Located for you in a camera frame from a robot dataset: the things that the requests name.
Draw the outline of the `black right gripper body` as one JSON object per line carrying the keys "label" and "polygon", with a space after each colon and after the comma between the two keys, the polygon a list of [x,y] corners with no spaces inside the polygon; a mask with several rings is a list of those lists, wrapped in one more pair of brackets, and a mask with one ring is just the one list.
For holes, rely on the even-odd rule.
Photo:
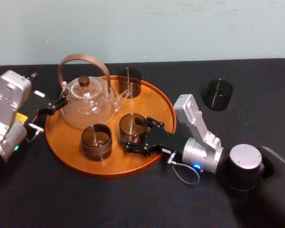
{"label": "black right gripper body", "polygon": [[150,152],[176,153],[181,158],[188,138],[167,132],[164,128],[153,127],[144,139],[144,146]]}

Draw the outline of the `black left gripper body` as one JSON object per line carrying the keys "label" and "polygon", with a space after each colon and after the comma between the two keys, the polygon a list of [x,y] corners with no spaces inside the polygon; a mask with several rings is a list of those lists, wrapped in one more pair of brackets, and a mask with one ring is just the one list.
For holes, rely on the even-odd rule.
{"label": "black left gripper body", "polygon": [[41,91],[31,91],[28,100],[16,113],[16,121],[29,127],[29,124],[36,124],[42,115],[48,114],[50,99]]}

